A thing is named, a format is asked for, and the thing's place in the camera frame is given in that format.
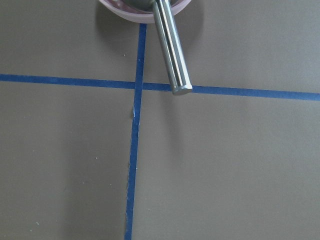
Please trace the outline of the metal scoop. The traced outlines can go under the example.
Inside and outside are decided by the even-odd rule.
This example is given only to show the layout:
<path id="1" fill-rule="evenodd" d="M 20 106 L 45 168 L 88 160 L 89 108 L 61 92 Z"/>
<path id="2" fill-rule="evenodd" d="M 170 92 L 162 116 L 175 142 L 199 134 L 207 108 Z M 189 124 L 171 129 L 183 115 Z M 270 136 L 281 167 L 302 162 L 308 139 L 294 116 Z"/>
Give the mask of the metal scoop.
<path id="1" fill-rule="evenodd" d="M 190 93 L 190 81 L 172 6 L 175 0 L 126 0 L 125 4 L 145 13 L 152 13 L 173 95 Z"/>

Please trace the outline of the pink bowl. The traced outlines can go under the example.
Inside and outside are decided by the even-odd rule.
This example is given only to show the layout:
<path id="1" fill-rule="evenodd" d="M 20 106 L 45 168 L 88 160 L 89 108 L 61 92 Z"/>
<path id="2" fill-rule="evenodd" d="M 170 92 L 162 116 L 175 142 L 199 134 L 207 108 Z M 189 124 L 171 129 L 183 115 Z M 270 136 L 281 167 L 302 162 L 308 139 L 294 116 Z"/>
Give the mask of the pink bowl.
<path id="1" fill-rule="evenodd" d="M 132 8 L 131 6 L 126 5 L 123 0 L 100 0 L 99 2 L 108 10 L 125 20 L 139 24 L 153 24 L 155 22 L 152 12 L 144 12 Z M 174 16 L 177 15 L 190 2 L 191 0 L 177 0 L 176 2 L 172 3 L 172 14 Z"/>

